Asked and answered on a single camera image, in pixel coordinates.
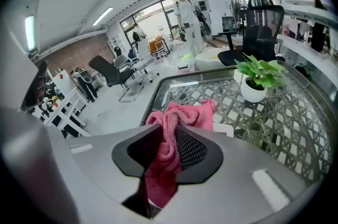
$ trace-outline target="towel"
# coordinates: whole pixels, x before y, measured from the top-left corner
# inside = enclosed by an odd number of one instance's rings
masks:
[[[148,199],[159,208],[163,208],[177,191],[175,178],[181,171],[181,159],[175,138],[176,126],[191,125],[212,130],[214,110],[215,104],[211,100],[204,100],[202,106],[182,106],[171,102],[164,114],[155,111],[149,115],[146,124],[160,124],[163,129],[163,141],[145,173]]]

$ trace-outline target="chair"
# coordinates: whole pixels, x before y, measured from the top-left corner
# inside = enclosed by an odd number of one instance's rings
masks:
[[[120,55],[115,59],[114,67],[116,67],[119,71],[133,69],[133,67],[131,67],[130,60],[124,55]]]
[[[275,44],[283,17],[284,8],[273,5],[271,0],[249,0],[243,49],[230,47],[218,54],[219,60],[225,66],[232,66],[236,64],[234,60],[244,61],[243,53],[254,55],[258,60],[275,60]]]
[[[108,87],[112,87],[114,85],[120,84],[121,86],[125,86],[126,90],[123,93],[123,95],[118,99],[119,102],[133,102],[136,100],[137,96],[143,89],[143,85],[138,90],[137,94],[132,100],[122,100],[124,95],[129,90],[128,86],[126,85],[126,81],[128,78],[130,78],[133,73],[134,69],[128,69],[125,71],[120,72],[115,66],[111,65],[108,61],[106,61],[104,58],[102,58],[100,55],[97,55],[93,59],[91,59],[88,63],[90,67],[101,73],[105,78]]]
[[[118,46],[114,47],[114,51],[117,57],[122,55],[121,48],[119,48]]]
[[[162,54],[166,56],[166,51],[163,46],[162,36],[157,36],[154,40],[149,42],[150,53],[156,54],[156,58],[161,58]]]
[[[155,61],[155,58],[150,54],[148,49],[148,39],[143,39],[138,44],[138,56],[139,60],[136,62],[133,67],[137,71],[144,70],[146,77],[149,79],[150,83],[153,82],[151,74],[156,73],[159,76],[159,73],[155,71],[154,69],[146,70],[146,67],[148,67],[152,62]]]

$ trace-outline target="shelf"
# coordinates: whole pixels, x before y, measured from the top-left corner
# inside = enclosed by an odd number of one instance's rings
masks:
[[[324,58],[320,53],[313,50],[305,43],[301,43],[286,35],[277,35],[283,41],[282,45],[296,52],[304,59],[312,63],[319,69],[337,88],[338,88],[338,67],[328,58]]]
[[[299,17],[307,20],[312,20],[316,23],[323,24],[324,26],[337,30],[338,28],[338,16],[321,10],[312,6],[302,5],[283,5],[284,14],[294,17]]]

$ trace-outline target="man in white clothes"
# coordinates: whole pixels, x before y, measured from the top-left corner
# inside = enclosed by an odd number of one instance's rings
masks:
[[[203,41],[200,29],[200,22],[195,15],[194,7],[190,0],[178,0],[174,3],[174,14],[180,28],[185,30],[186,44],[190,52],[197,55],[202,52]]]
[[[147,35],[145,34],[145,32],[138,26],[137,23],[135,23],[134,25],[134,31],[138,34],[140,40],[144,39],[147,37]]]

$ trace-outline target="ceiling light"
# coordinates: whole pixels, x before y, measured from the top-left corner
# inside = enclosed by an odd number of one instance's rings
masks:
[[[35,48],[34,39],[34,16],[30,15],[25,19],[25,32],[27,39],[28,50],[31,51]]]
[[[112,10],[112,7],[109,7],[108,9],[105,10],[103,14],[100,15],[98,19],[93,23],[93,26],[95,26],[97,23],[101,21],[102,18],[104,18],[110,11]]]

